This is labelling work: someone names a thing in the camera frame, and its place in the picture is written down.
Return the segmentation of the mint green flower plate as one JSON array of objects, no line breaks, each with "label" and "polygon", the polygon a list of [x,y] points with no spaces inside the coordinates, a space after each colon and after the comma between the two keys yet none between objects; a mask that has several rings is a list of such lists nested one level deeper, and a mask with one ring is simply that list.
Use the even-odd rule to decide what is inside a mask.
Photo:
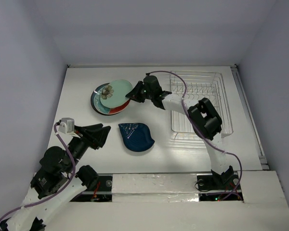
[{"label": "mint green flower plate", "polygon": [[126,95],[132,89],[133,86],[129,81],[114,80],[102,88],[100,102],[107,108],[119,107],[129,100]]}]

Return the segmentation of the dark teal glazed plate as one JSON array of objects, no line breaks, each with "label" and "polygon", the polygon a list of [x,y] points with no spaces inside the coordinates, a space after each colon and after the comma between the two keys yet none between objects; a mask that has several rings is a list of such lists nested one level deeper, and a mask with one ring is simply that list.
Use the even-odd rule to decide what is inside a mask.
[{"label": "dark teal glazed plate", "polygon": [[101,96],[101,90],[107,86],[108,83],[102,84],[98,86],[91,95],[91,106],[92,108],[99,114],[102,115],[109,115],[110,109],[107,107],[104,107],[100,102],[100,96]]}]

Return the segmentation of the dark blue leaf plate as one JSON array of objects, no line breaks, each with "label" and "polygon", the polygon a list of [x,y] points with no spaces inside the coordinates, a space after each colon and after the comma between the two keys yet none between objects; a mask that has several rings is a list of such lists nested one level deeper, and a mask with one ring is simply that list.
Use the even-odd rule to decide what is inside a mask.
[{"label": "dark blue leaf plate", "polygon": [[125,147],[130,151],[144,152],[155,144],[149,127],[144,123],[120,123],[118,128]]}]

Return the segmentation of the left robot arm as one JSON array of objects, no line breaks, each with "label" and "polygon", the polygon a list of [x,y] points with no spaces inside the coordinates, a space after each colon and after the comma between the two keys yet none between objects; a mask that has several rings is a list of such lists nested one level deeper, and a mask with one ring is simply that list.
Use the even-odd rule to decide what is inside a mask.
[{"label": "left robot arm", "polygon": [[0,231],[43,231],[74,197],[98,189],[96,171],[90,165],[76,165],[89,148],[97,150],[104,146],[111,127],[79,127],[73,119],[62,118],[53,129],[62,146],[46,150],[22,204],[0,219]]}]

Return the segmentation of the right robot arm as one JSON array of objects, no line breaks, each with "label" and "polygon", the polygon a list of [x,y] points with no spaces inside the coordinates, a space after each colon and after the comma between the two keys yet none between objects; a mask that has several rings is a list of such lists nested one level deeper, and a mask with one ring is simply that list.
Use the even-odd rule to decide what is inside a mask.
[{"label": "right robot arm", "polygon": [[234,175],[234,171],[227,162],[226,151],[219,147],[222,144],[222,119],[208,98],[198,101],[186,98],[187,83],[177,74],[173,75],[179,78],[184,85],[181,96],[163,90],[157,77],[147,73],[146,77],[142,81],[138,81],[136,86],[126,94],[126,97],[138,103],[150,100],[157,108],[185,115],[194,132],[206,145],[213,185],[218,189],[225,189]]}]

